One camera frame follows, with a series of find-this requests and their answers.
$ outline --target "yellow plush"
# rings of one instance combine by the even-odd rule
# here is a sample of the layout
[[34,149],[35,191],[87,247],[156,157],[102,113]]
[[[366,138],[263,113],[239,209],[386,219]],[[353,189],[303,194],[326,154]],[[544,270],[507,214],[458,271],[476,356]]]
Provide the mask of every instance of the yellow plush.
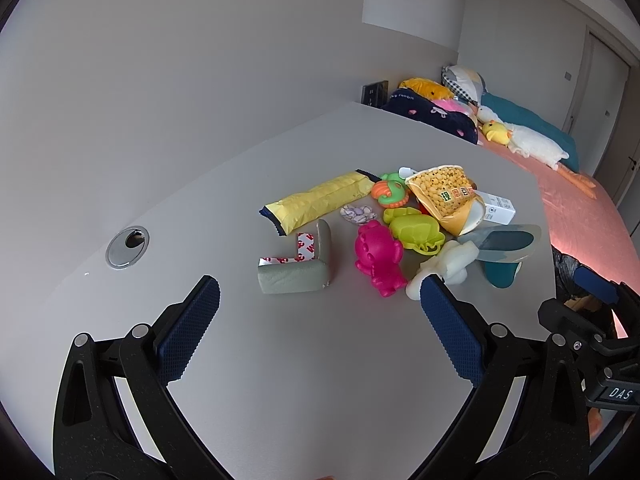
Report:
[[434,99],[453,99],[454,94],[448,88],[439,85],[435,81],[430,79],[423,79],[421,77],[412,77],[406,81],[402,81],[398,88],[408,88],[413,90],[418,95],[426,97],[429,101]]
[[489,121],[482,125],[482,133],[486,137],[486,140],[492,140],[498,144],[504,144],[505,146],[513,137],[513,132],[507,130],[507,127],[497,121]]

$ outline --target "checkered pillow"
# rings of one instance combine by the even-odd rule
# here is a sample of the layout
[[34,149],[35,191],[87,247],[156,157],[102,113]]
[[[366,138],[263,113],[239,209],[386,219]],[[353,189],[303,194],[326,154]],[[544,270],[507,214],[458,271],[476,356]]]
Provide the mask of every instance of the checkered pillow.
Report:
[[460,100],[475,106],[480,106],[482,94],[486,92],[482,76],[461,65],[442,67],[442,84]]

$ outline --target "red toy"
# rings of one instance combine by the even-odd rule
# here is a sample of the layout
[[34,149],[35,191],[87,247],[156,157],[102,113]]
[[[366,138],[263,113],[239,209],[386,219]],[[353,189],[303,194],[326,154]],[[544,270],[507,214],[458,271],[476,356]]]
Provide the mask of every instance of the red toy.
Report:
[[372,220],[358,229],[355,251],[356,268],[371,276],[371,285],[380,291],[380,296],[391,296],[408,283],[400,271],[402,243],[394,240],[391,231],[377,220]]

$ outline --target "blue gripper pad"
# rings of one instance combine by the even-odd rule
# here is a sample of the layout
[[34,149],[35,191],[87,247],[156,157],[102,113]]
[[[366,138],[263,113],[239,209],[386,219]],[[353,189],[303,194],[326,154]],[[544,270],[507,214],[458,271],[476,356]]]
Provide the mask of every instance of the blue gripper pad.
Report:
[[463,379],[469,379],[477,388],[484,376],[482,347],[436,280],[440,279],[435,275],[422,280],[422,310],[436,331],[458,375]]
[[182,377],[191,356],[220,306],[220,287],[209,278],[184,304],[174,325],[158,345],[158,379],[163,386]]
[[581,286],[589,294],[593,294],[603,303],[618,303],[616,286],[593,272],[589,267],[580,266],[574,270],[574,283]]

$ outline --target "metal screw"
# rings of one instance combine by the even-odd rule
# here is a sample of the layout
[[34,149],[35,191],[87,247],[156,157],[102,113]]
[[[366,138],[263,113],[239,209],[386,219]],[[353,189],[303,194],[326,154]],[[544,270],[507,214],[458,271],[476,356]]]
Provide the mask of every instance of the metal screw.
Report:
[[131,329],[131,335],[136,339],[140,339],[144,337],[149,332],[149,327],[147,325],[136,325]]
[[503,325],[496,323],[491,326],[491,333],[496,337],[506,337],[509,331]]
[[87,341],[89,341],[89,336],[87,334],[78,334],[76,336],[76,338],[74,339],[74,345],[76,346],[82,346],[84,345]]
[[564,339],[564,336],[560,334],[553,334],[551,336],[551,341],[556,343],[558,346],[564,346],[564,344],[566,343],[566,339]]

